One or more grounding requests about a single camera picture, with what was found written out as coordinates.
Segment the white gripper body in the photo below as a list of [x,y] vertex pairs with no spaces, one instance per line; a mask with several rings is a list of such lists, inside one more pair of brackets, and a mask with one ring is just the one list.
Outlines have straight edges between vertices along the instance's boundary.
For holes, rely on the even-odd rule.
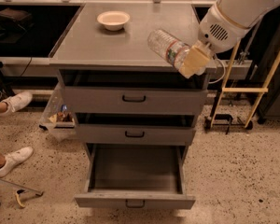
[[199,24],[198,38],[209,44],[214,53],[229,50],[249,31],[221,12],[217,4],[212,5]]

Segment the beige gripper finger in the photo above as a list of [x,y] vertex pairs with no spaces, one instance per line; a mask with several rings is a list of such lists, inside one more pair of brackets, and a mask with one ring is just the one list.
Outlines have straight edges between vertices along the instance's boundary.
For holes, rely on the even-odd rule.
[[179,73],[185,78],[199,75],[205,70],[211,58],[212,51],[208,45],[195,44],[189,49],[189,52],[179,68]]

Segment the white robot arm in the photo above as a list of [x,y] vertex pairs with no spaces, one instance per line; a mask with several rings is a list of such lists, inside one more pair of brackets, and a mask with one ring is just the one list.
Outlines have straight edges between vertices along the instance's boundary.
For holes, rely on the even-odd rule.
[[178,72],[201,74],[214,54],[233,48],[280,0],[216,0],[200,22],[198,41],[190,47]]

